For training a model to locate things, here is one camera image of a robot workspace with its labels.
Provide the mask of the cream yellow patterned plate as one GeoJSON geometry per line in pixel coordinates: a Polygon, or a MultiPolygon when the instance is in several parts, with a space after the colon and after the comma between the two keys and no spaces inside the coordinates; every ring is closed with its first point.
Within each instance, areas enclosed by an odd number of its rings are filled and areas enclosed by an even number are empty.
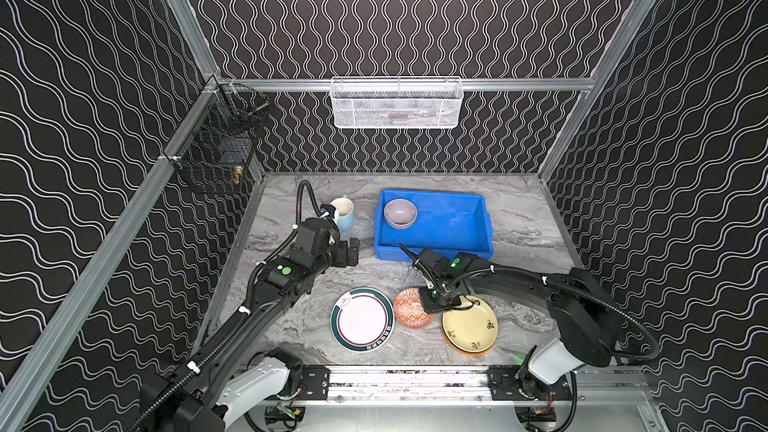
{"type": "Polygon", "coordinates": [[[487,302],[476,296],[460,299],[457,309],[442,314],[443,336],[452,348],[465,355],[483,355],[495,345],[499,335],[496,314],[487,302]]]}

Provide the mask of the white plate green red rim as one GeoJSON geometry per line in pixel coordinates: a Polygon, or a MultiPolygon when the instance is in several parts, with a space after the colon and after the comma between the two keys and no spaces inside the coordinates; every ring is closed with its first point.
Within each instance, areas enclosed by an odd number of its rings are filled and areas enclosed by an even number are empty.
{"type": "Polygon", "coordinates": [[[382,347],[395,326],[393,304],[381,291],[359,287],[344,293],[334,304],[330,327],[346,350],[366,353],[382,347]]]}

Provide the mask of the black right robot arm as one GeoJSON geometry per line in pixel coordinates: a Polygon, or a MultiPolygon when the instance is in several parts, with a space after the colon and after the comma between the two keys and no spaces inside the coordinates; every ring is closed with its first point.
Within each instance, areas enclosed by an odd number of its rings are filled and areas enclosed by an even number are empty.
{"type": "Polygon", "coordinates": [[[401,244],[399,249],[426,282],[418,292],[428,314],[477,310],[479,301],[469,297],[467,286],[549,314],[559,336],[533,347],[515,374],[517,385],[529,388],[527,396],[544,392],[583,365],[606,367],[613,358],[650,361],[659,355],[654,333],[583,269],[546,274],[464,252],[448,259],[430,248],[415,253],[401,244]]]}

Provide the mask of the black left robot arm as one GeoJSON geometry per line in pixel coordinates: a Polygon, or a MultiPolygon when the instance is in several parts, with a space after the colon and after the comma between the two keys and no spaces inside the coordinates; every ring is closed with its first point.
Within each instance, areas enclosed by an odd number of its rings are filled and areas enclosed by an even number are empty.
{"type": "Polygon", "coordinates": [[[316,277],[330,268],[358,264],[359,240],[343,240],[335,207],[319,204],[309,181],[297,187],[290,235],[246,282],[245,298],[218,331],[167,376],[147,380],[141,411],[129,431],[224,431],[235,409],[224,393],[253,344],[311,293],[316,277]]]}

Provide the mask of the lavender ceramic bowl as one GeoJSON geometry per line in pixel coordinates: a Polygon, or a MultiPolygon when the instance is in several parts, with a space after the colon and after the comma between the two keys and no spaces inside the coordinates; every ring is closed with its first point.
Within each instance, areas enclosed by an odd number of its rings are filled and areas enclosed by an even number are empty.
{"type": "Polygon", "coordinates": [[[396,230],[405,230],[417,220],[418,209],[409,200],[397,198],[385,204],[383,214],[390,227],[396,230]]]}

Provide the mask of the blue plastic bin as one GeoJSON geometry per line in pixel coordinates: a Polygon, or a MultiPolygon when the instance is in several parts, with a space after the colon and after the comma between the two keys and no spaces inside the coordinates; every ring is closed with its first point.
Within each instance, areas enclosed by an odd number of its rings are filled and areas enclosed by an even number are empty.
{"type": "Polygon", "coordinates": [[[374,249],[382,261],[407,262],[399,244],[416,254],[430,248],[448,258],[461,252],[485,259],[494,255],[491,216],[481,195],[385,189],[379,194],[374,231],[374,249]],[[384,213],[400,199],[416,208],[414,224],[403,230],[389,225],[384,213]]]}

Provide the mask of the orange patterned ceramic bowl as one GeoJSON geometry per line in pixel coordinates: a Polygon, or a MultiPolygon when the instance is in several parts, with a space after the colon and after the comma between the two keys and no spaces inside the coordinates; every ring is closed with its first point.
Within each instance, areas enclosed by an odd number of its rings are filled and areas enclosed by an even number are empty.
{"type": "Polygon", "coordinates": [[[434,316],[424,310],[419,289],[415,287],[407,288],[395,297],[393,311],[398,323],[412,330],[424,329],[434,321],[434,316]]]}

